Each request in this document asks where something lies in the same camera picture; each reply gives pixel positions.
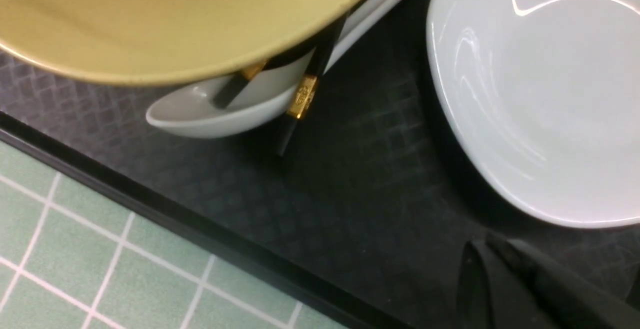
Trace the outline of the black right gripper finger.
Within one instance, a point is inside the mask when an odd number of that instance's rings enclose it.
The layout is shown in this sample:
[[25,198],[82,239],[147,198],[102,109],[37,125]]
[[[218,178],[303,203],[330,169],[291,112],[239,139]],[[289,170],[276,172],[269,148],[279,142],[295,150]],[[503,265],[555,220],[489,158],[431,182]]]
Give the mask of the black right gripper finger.
[[637,329],[639,283],[621,299],[524,241],[490,235],[462,250],[462,329]]

